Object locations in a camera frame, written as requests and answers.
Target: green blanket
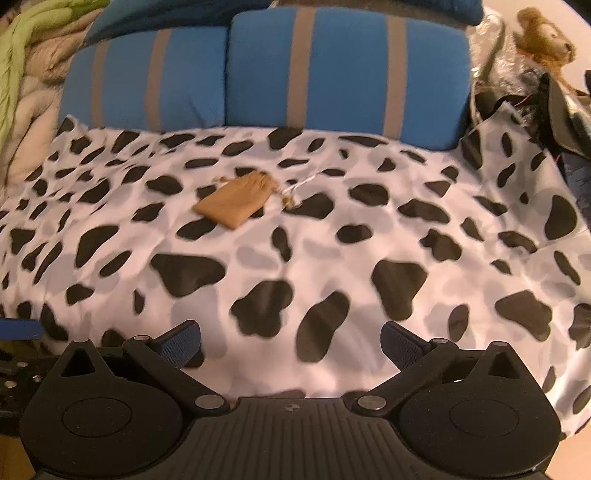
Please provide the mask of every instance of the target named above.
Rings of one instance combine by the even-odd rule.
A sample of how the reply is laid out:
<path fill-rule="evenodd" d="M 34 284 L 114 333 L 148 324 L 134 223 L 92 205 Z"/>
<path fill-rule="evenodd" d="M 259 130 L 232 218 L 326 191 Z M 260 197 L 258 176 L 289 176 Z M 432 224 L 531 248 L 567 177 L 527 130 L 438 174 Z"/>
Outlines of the green blanket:
<path fill-rule="evenodd" d="M 0 37 L 0 151 L 12 128 L 25 53 L 33 33 L 62 27 L 109 0 L 46 0 L 20 14 Z"/>

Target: gray stripe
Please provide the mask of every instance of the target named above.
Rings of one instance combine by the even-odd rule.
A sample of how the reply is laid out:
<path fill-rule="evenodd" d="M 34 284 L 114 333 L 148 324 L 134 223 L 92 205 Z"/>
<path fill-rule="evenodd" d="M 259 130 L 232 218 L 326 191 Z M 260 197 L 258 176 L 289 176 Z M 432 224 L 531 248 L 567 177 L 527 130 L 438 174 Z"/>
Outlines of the gray stripe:
<path fill-rule="evenodd" d="M 308 104 L 308 75 L 314 32 L 313 7 L 299 7 L 295 11 L 291 38 L 290 76 L 287 83 L 287 126 L 304 128 Z"/>
<path fill-rule="evenodd" d="M 160 124 L 160 81 L 162 79 L 166 47 L 168 46 L 171 33 L 172 30 L 170 28 L 158 30 L 154 39 L 152 56 L 150 57 L 144 106 L 146 117 L 148 118 L 148 128 L 152 132 L 160 132 L 162 130 Z"/>
<path fill-rule="evenodd" d="M 388 92 L 384 112 L 384 136 L 400 138 L 407 90 L 406 19 L 386 17 L 388 28 Z"/>
<path fill-rule="evenodd" d="M 92 59 L 92 67 L 90 71 L 90 123 L 92 123 L 92 126 L 95 128 L 105 126 L 102 93 L 103 73 L 108 49 L 109 40 L 99 43 L 95 50 L 95 57 Z"/>

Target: pillow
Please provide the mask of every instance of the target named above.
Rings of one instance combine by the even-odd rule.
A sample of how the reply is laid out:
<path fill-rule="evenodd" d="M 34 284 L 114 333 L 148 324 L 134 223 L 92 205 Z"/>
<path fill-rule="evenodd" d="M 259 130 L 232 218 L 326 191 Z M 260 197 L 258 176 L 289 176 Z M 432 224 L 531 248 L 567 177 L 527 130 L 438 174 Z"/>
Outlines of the pillow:
<path fill-rule="evenodd" d="M 74 56 L 60 120 L 152 131 L 224 124 L 226 27 L 173 28 L 104 41 Z"/>
<path fill-rule="evenodd" d="M 267 8 L 271 0 L 112 0 L 91 26 L 86 45 L 145 30 L 229 26 L 237 13 Z"/>
<path fill-rule="evenodd" d="M 463 32 L 347 8 L 272 8 L 230 29 L 226 121 L 364 132 L 432 150 L 467 123 Z"/>

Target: stuffed animal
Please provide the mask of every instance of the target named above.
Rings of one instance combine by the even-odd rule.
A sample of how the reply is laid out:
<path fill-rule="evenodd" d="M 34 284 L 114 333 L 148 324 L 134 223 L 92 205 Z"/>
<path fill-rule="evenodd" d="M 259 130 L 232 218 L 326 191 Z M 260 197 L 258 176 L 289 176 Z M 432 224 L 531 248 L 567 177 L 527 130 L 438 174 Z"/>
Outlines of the stuffed animal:
<path fill-rule="evenodd" d="M 522 34 L 514 34 L 518 51 L 545 67 L 559 83 L 577 95 L 561 71 L 575 58 L 577 49 L 573 43 L 536 7 L 520 10 L 517 21 L 523 29 Z"/>

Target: blue strap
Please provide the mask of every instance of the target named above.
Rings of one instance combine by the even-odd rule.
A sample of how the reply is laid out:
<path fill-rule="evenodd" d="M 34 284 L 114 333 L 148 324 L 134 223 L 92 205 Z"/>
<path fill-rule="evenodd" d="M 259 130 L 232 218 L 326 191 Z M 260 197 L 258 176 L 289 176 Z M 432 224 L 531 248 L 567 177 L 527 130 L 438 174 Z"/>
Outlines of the blue strap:
<path fill-rule="evenodd" d="M 0 340 L 39 340 L 43 334 L 36 320 L 0 319 Z"/>

